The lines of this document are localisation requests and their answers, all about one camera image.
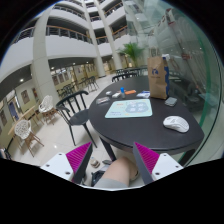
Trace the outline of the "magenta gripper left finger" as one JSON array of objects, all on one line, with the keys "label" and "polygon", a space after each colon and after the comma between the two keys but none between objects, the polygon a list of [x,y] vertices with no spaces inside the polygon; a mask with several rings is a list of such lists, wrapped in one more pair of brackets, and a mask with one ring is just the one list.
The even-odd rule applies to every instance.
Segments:
[{"label": "magenta gripper left finger", "polygon": [[92,143],[88,142],[68,153],[59,152],[41,166],[42,170],[75,184],[80,184],[92,154]]}]

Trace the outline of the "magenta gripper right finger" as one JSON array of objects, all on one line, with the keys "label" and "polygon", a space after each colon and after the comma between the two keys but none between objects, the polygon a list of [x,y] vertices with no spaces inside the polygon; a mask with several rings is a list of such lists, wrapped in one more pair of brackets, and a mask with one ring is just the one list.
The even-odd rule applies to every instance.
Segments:
[{"label": "magenta gripper right finger", "polygon": [[182,169],[169,154],[158,154],[137,142],[133,143],[133,154],[145,185]]}]

